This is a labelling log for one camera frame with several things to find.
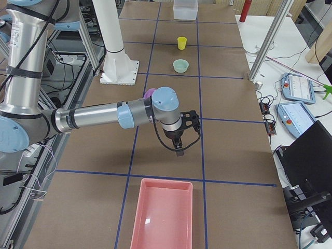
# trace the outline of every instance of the yellow cup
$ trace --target yellow cup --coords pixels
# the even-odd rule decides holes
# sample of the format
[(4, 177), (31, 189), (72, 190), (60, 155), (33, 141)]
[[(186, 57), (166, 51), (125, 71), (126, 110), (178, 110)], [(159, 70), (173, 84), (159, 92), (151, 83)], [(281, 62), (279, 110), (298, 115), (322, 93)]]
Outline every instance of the yellow cup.
[(186, 48), (186, 44), (187, 44), (186, 37), (181, 36), (177, 38), (177, 48), (179, 50), (184, 50)]

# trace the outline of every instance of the plastic tray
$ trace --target plastic tray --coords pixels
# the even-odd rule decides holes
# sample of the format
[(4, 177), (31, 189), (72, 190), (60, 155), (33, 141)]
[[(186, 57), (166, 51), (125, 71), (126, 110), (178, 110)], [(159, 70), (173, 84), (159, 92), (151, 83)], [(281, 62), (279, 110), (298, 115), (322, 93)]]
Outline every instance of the plastic tray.
[(142, 179), (131, 249), (191, 249), (192, 184)]

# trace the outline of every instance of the light blue joint cap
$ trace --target light blue joint cap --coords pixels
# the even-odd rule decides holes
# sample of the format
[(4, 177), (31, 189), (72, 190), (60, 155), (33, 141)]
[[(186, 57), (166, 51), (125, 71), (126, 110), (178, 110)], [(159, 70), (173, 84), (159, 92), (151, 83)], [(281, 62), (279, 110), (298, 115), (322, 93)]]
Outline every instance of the light blue joint cap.
[(80, 28), (80, 21), (77, 22), (57, 22), (55, 29), (60, 31), (78, 31)]
[(26, 131), (10, 118), (0, 117), (0, 151), (14, 153), (29, 146)]
[(32, 6), (35, 4), (39, 4), (42, 0), (8, 0), (11, 4), (15, 4), (18, 6)]
[(10, 14), (0, 16), (0, 19), (4, 20), (5, 22), (12, 22), (12, 17)]
[(158, 88), (152, 94), (152, 103), (155, 108), (171, 112), (178, 108), (178, 99), (175, 91), (170, 87)]
[(122, 128), (134, 128), (134, 118), (131, 114), (130, 108), (127, 104), (124, 104), (117, 108), (118, 121)]
[(9, 42), (10, 41), (10, 36), (5, 34), (4, 32), (0, 32), (0, 38), (5, 42)]

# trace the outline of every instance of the purple object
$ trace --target purple object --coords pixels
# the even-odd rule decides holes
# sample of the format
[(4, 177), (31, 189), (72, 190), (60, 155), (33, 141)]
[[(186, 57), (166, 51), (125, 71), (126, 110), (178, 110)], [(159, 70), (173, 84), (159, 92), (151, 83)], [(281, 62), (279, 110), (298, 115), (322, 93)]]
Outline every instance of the purple object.
[(156, 88), (150, 88), (149, 90), (147, 90), (143, 96), (144, 99), (148, 99), (149, 97), (152, 96), (153, 92), (156, 91)]

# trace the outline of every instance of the white table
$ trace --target white table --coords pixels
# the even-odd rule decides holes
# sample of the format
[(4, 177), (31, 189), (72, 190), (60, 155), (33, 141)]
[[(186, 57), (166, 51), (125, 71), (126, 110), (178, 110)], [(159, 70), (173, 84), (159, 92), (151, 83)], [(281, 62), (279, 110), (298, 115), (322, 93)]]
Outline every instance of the white table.
[[(239, 22), (240, 16), (236, 16), (236, 18), (241, 34), (243, 47), (246, 51), (250, 52), (246, 53), (246, 57), (248, 60), (249, 67), (251, 68), (253, 64), (250, 62), (254, 62), (256, 58), (255, 55), (252, 55), (251, 53), (256, 53), (257, 47), (258, 48), (261, 47), (261, 44), (266, 36), (266, 33), (274, 17), (247, 16), (246, 21), (244, 23)], [(296, 53), (301, 52), (306, 46), (307, 46), (306, 42), (302, 38), (301, 34), (297, 30), (291, 18), (286, 18), (275, 38), (274, 48), (268, 52), (268, 56), (272, 58), (289, 57)], [(307, 48), (300, 55), (300, 58), (298, 54), (291, 58), (280, 58), (277, 60), (282, 62), (283, 64), (286, 64), (287, 66), (292, 67), (299, 58), (298, 62), (294, 66), (294, 69), (314, 79), (317, 79), (323, 73), (323, 71), (318, 64), (307, 63), (307, 61), (305, 60), (305, 56), (308, 51), (309, 48)], [(263, 63), (259, 74), (255, 78), (255, 81), (263, 82), (263, 87), (260, 89), (260, 92), (262, 93), (263, 96), (277, 95), (277, 92), (274, 89), (274, 83), (277, 80), (280, 80), (284, 73), (289, 73), (289, 70), (280, 65), (277, 65), (272, 61), (266, 61)], [(319, 81), (324, 84), (330, 85), (325, 75), (320, 76)], [(315, 90), (323, 91), (324, 88), (319, 87), (315, 88)], [(316, 103), (313, 105), (307, 105), (308, 109), (311, 111), (311, 113), (314, 116), (319, 116), (332, 110), (332, 95), (329, 95), (329, 97), (326, 100), (323, 100), (324, 95), (325, 94), (316, 94), (315, 95)], [(270, 113), (274, 117), (276, 117), (275, 105), (278, 103), (285, 103), (285, 102), (289, 101), (281, 97), (281, 93), (279, 92), (277, 99), (273, 102), (270, 108)], [(321, 121), (321, 123), (325, 126), (325, 128), (329, 131), (329, 133), (332, 134), (332, 114), (319, 118), (318, 120)], [(274, 151), (279, 145), (288, 146), (295, 140), (286, 130), (286, 128), (281, 123), (279, 118), (277, 120), (276, 133), (277, 135), (273, 136), (271, 141), (272, 151)], [(274, 160), (276, 167), (278, 169), (278, 174), (282, 186), (286, 187), (287, 185), (290, 185), (290, 183), (286, 180), (285, 173), (276, 155), (274, 155)], [(302, 232), (301, 247), (306, 246), (311, 240), (314, 239), (312, 235), (310, 235), (309, 233), (309, 231), (313, 227), (314, 226), (307, 227)], [(328, 239), (323, 244), (318, 244), (317, 242), (315, 242), (310, 248), (331, 249), (332, 239)]]

